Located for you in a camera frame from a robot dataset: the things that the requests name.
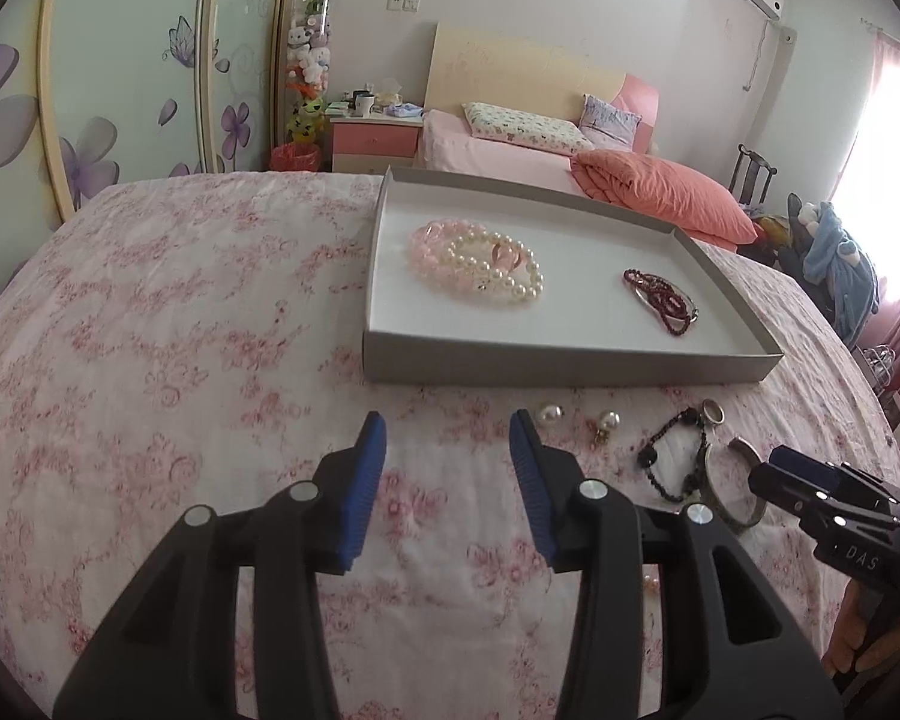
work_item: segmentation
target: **floral bedsheet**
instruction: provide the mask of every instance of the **floral bedsheet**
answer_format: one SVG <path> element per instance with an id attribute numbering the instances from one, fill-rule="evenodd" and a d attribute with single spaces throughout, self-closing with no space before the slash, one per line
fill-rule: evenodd
<path id="1" fill-rule="evenodd" d="M 533 550 L 506 444 L 517 408 L 562 405 L 544 440 L 640 504 L 660 500 L 634 447 L 703 397 L 727 413 L 720 446 L 735 435 L 763 453 L 787 443 L 900 485 L 874 395 L 810 301 L 783 274 L 706 245 L 785 349 L 759 385 L 367 384 L 361 329 L 379 182 L 234 173 L 115 187 L 0 299 L 0 655 L 45 709 L 186 507 L 262 504 L 350 445 L 371 409 L 388 422 L 389 451 L 367 545 L 351 574 L 319 581 L 352 719 L 422 720 L 436 707 L 440 718 L 552 715 L 578 580 L 554 576 Z M 587 420 L 605 409 L 623 422 L 594 445 Z M 665 484 L 682 479 L 693 443 L 692 431 L 660 443 Z M 713 463 L 727 485 L 743 483 L 730 454 Z M 845 581 L 783 512 L 771 509 L 742 541 L 823 651 Z M 236 679 L 252 713 L 249 581 Z M 661 644 L 651 586 L 646 607 L 652 709 Z"/>

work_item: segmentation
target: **pink drawer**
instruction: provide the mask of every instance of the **pink drawer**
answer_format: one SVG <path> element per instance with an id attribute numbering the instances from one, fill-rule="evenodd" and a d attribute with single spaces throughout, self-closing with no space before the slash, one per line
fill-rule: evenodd
<path id="1" fill-rule="evenodd" d="M 333 125 L 335 154 L 375 154 L 388 157 L 412 157 L 416 153 L 416 127 L 400 124 Z"/>

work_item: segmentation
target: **headboard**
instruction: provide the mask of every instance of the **headboard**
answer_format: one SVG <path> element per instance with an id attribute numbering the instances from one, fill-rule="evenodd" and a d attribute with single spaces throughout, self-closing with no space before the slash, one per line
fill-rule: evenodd
<path id="1" fill-rule="evenodd" d="M 463 103 L 490 103 L 578 122 L 586 94 L 640 114 L 634 151 L 646 153 L 659 95 L 636 76 L 529 40 L 437 25 L 426 108 L 461 116 Z"/>

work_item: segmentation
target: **patterned pillow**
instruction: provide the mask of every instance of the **patterned pillow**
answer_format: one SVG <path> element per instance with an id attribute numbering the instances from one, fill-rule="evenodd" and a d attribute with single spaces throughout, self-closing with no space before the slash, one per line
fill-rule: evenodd
<path id="1" fill-rule="evenodd" d="M 598 148 L 614 151 L 633 151 L 636 128 L 642 116 L 622 111 L 610 103 L 604 103 L 593 95 L 586 96 L 580 129 Z"/>
<path id="2" fill-rule="evenodd" d="M 487 103 L 463 103 L 474 138 L 513 143 L 554 154 L 573 156 L 590 151 L 593 143 L 583 137 L 575 124 L 563 119 L 548 119 L 526 111 L 512 111 Z"/>

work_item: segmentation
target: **human hand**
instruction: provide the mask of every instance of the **human hand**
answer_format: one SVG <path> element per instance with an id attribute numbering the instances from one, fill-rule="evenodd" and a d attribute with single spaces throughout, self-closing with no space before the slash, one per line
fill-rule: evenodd
<path id="1" fill-rule="evenodd" d="M 823 655 L 823 668 L 828 677 L 833 677 L 838 671 L 847 673 L 853 667 L 853 658 L 856 651 L 864 643 L 866 636 L 866 620 L 860 613 L 859 581 L 851 579 L 844 592 L 844 600 L 840 606 L 840 613 L 833 626 L 833 634 L 830 636 L 830 645 Z M 883 664 L 891 656 L 900 651 L 900 621 L 893 630 L 882 635 L 871 646 L 866 648 L 856 662 L 856 671 L 864 672 Z"/>

